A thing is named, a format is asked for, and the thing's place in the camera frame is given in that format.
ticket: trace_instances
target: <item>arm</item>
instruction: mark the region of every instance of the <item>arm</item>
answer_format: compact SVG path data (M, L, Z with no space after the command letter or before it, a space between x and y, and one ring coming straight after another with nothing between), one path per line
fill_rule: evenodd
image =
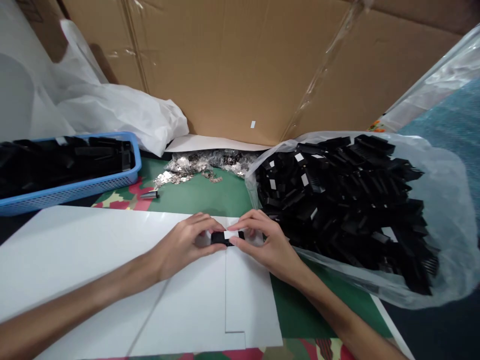
M179 222L156 246L107 275L0 324L0 360L33 359L109 305L166 280L200 257L226 249L195 246L206 230L225 229L198 213Z
M263 264L277 278L302 292L356 359L406 359L305 265L285 238L280 226L263 211L249 211L228 229L233 231L244 228L262 231L267 236L263 246L255 247L238 237L230 238L230 242Z

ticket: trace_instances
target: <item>cardboard box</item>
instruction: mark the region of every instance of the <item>cardboard box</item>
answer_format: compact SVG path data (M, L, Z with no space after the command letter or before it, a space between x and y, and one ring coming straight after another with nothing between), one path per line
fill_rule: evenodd
M63 3L118 83L172 99L193 134L263 145L365 130L479 20L468 0Z
M68 41L60 26L64 14L56 0L15 0L54 63L63 59Z

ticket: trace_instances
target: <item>pile of black connectors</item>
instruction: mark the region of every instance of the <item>pile of black connectors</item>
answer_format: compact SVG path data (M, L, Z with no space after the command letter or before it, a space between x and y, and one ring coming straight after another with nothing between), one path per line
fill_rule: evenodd
M122 173L135 167L130 141L58 137L0 143L0 199Z
M409 182L423 172L390 158L394 150L365 134L353 144L350 137L299 143L258 168L258 197L293 246L402 275L412 291L431 295L438 251L424 239L423 201L408 197Z

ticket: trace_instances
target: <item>green table surface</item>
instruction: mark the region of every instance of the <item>green table surface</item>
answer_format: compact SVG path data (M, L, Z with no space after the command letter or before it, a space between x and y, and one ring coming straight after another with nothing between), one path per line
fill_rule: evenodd
M155 179L163 173L167 161L142 158L140 184L104 193L96 207L148 210L154 212L195 214L204 212L212 216L240 217L252 208L244 180L236 175L215 169L223 181L212 183L200 174L180 184L168 183L159 189L159 199L145 202L136 192L152 190ZM327 271L322 266L305 260L322 281L355 313L385 338L391 338L385 321L371 296ZM283 338L335 338L334 331L308 300L295 288L273 275L271 285Z

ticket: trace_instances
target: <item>white paper sheet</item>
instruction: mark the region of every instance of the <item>white paper sheet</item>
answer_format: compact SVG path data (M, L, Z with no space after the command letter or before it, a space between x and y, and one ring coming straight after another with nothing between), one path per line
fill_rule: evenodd
M206 149L235 149L244 151L261 151L270 149L271 146L251 144L224 137L202 136L188 134L173 139L166 148L168 153L180 153Z
M0 246L0 322L144 253L188 216L73 206L42 210ZM238 220L216 219L224 226ZM238 261L236 266L237 257L228 266L230 252L237 250L231 247L202 258L171 280L104 309L44 351L39 359L281 345L268 271L248 262ZM234 276L226 275L227 266ZM240 308L229 304L228 299L242 302L242 312L255 316L247 321L238 317ZM273 336L262 337L264 333Z
M236 247L226 251L227 332L243 332L246 348L282 346L270 274Z

